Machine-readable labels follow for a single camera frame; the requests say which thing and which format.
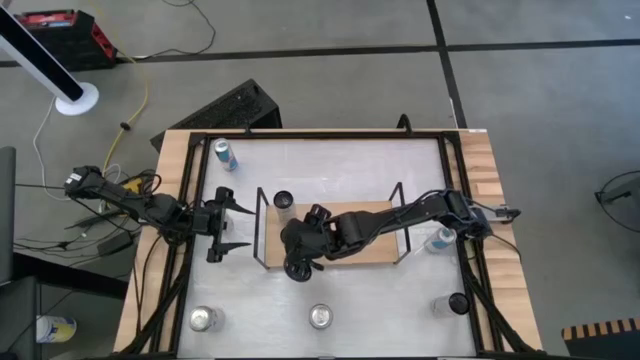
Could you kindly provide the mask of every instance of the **wooden block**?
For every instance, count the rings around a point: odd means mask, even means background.
[[[371,201],[355,203],[325,203],[320,204],[331,211],[331,214],[339,215],[348,211],[370,211],[379,212],[390,209],[391,201]],[[296,204],[298,219],[303,220],[304,216],[311,210],[312,204]],[[284,263],[284,244],[280,240],[282,224],[278,219],[278,213],[274,206],[267,207],[266,218],[266,259],[265,263],[269,267],[281,267]],[[389,233],[378,236],[378,238],[356,255],[329,261],[326,258],[317,259],[316,262],[323,265],[345,265],[345,264],[379,264],[393,263],[398,260],[398,245],[396,234]]]

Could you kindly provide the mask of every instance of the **can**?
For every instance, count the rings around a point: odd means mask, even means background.
[[[309,322],[316,329],[326,329],[333,321],[333,311],[325,304],[317,304],[309,312]]]
[[[238,167],[238,160],[231,150],[231,144],[225,138],[219,138],[213,143],[213,150],[218,155],[222,167],[227,171],[233,171]]]
[[[36,320],[36,342],[50,344],[65,342],[73,337],[78,323],[72,318],[42,315]]]
[[[191,310],[189,315],[189,327],[193,331],[203,332],[211,328],[213,331],[222,329],[225,322],[225,315],[220,308],[209,308],[198,306]]]
[[[293,202],[293,195],[288,191],[278,191],[273,197],[273,205],[276,206],[278,219],[280,219],[280,223],[282,224],[286,224],[289,220],[298,216],[296,213],[296,204]]]
[[[453,244],[457,238],[458,234],[455,231],[442,227],[429,235],[424,242],[424,247],[432,253],[438,253]]]
[[[441,296],[433,300],[431,309],[439,317],[464,315],[469,312],[469,299],[462,293]]]

